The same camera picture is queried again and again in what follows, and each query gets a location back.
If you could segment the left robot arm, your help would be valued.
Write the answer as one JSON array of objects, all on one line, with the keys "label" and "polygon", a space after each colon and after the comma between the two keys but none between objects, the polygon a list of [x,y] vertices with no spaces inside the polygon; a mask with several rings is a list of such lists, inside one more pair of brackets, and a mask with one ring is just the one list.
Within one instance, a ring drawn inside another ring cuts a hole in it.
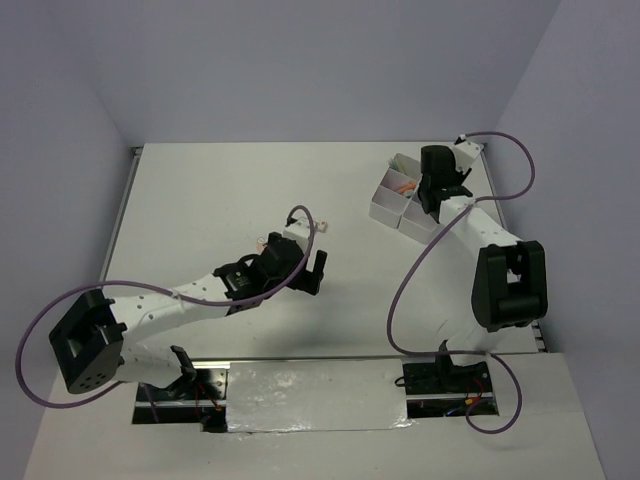
[{"label": "left robot arm", "polygon": [[261,252],[174,289],[114,298],[100,288],[81,294],[49,334],[68,392],[86,394],[119,381],[146,383],[175,399],[189,396],[197,373],[186,350],[153,347],[148,339],[256,308],[279,288],[317,294],[327,254],[318,251],[312,266],[308,258],[306,241],[272,232]]}]

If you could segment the yellow highlighter pen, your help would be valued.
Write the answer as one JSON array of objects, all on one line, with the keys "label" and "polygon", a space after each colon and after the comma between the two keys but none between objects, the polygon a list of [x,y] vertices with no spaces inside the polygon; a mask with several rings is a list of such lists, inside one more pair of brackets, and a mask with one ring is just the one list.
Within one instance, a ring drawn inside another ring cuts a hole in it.
[{"label": "yellow highlighter pen", "polygon": [[408,177],[415,177],[415,163],[416,161],[405,155],[396,155],[388,161],[389,168]]}]

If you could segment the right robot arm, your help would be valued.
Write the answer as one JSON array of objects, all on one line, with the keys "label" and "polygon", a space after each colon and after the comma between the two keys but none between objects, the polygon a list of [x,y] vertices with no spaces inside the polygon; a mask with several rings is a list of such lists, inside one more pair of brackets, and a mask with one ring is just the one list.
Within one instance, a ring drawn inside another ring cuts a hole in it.
[{"label": "right robot arm", "polygon": [[477,205],[464,185],[480,147],[472,142],[421,148],[417,196],[423,211],[472,254],[472,316],[439,347],[436,383],[457,391],[483,368],[478,351],[490,352],[508,331],[524,328],[548,311],[546,258],[541,243],[523,241]]}]

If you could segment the orange cap highlighter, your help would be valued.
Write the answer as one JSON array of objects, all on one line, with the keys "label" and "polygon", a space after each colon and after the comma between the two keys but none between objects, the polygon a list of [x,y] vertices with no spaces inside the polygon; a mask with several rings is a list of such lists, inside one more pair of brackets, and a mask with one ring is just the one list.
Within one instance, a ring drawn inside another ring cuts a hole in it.
[{"label": "orange cap highlighter", "polygon": [[396,192],[405,197],[411,197],[416,189],[417,184],[415,182],[409,182],[401,187],[399,187]]}]

